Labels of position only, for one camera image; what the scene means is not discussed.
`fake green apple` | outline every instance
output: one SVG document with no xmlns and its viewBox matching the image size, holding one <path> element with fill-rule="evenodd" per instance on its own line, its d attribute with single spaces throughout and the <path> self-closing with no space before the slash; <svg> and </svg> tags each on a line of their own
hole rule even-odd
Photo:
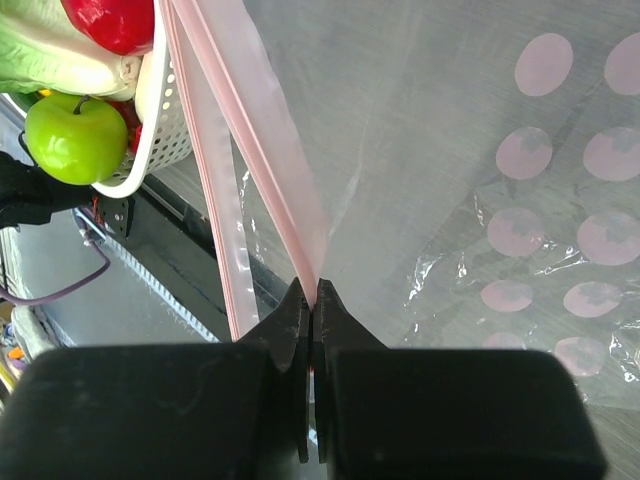
<svg viewBox="0 0 640 480">
<path fill-rule="evenodd" d="M 127 151 L 128 132 L 108 103 L 55 93 L 27 113 L 25 140 L 33 159 L 53 178 L 90 185 L 118 169 Z"/>
</svg>

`plastic bag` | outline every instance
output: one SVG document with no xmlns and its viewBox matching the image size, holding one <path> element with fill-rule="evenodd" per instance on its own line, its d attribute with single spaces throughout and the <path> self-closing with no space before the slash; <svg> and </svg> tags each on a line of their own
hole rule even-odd
<svg viewBox="0 0 640 480">
<path fill-rule="evenodd" d="M 640 407 L 640 5 L 244 4 L 356 318 L 388 345 L 549 351 L 588 401 Z M 289 281 L 240 173 L 249 253 Z"/>
<path fill-rule="evenodd" d="M 257 323 L 257 309 L 223 117 L 311 304 L 326 251 L 324 212 L 282 91 L 242 2 L 160 0 L 159 7 L 220 255 L 231 336 L 237 340 Z"/>
</svg>

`wrinkled plastic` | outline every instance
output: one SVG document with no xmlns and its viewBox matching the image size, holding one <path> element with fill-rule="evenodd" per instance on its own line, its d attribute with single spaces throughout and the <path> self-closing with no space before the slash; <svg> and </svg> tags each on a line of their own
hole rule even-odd
<svg viewBox="0 0 640 480">
<path fill-rule="evenodd" d="M 244 3 L 347 308 L 388 345 L 552 352 L 586 400 L 640 407 L 640 4 Z M 235 161 L 249 251 L 289 281 Z"/>
</svg>

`lettuce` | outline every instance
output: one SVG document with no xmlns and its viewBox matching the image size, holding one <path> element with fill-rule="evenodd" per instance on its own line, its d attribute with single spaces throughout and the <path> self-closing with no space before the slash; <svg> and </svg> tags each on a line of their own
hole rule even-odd
<svg viewBox="0 0 640 480">
<path fill-rule="evenodd" d="M 133 97 L 138 57 L 121 57 L 78 32 L 60 0 L 0 0 L 0 92 L 50 88 Z"/>
</svg>

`pink polka dot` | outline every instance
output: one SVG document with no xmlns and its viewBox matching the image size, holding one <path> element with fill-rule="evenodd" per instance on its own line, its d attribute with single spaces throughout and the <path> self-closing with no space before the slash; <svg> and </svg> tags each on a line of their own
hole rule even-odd
<svg viewBox="0 0 640 480">
<path fill-rule="evenodd" d="M 624 265 L 640 256 L 640 224 L 629 215 L 599 213 L 578 229 L 578 246 L 598 265 Z"/>
<path fill-rule="evenodd" d="M 524 208 L 507 208 L 496 213 L 487 228 L 489 243 L 503 255 L 526 257 L 544 241 L 544 226 L 538 216 Z"/>
<path fill-rule="evenodd" d="M 531 305 L 533 288 L 513 280 L 498 280 L 484 287 L 480 298 L 487 307 L 497 312 L 519 312 Z"/>
<path fill-rule="evenodd" d="M 536 177 L 551 161 L 551 140 L 543 130 L 525 127 L 505 138 L 496 152 L 502 173 L 515 180 Z"/>
<path fill-rule="evenodd" d="M 509 332 L 498 332 L 488 337 L 483 343 L 484 348 L 524 350 L 525 345 L 520 337 Z"/>
<path fill-rule="evenodd" d="M 640 93 L 640 33 L 628 36 L 611 50 L 604 65 L 604 78 L 616 93 Z"/>
<path fill-rule="evenodd" d="M 569 41 L 557 33 L 534 38 L 520 54 L 516 64 L 516 83 L 525 95 L 540 97 L 565 81 L 573 63 Z"/>
<path fill-rule="evenodd" d="M 554 354 L 574 377 L 591 377 L 600 373 L 607 349 L 592 338 L 571 337 L 560 340 Z"/>
<path fill-rule="evenodd" d="M 594 177 L 622 182 L 640 174 L 640 131 L 616 127 L 597 134 L 584 149 L 584 166 Z"/>
<path fill-rule="evenodd" d="M 622 292 L 615 285 L 580 283 L 564 296 L 564 308 L 582 318 L 596 318 L 620 305 Z"/>
</svg>

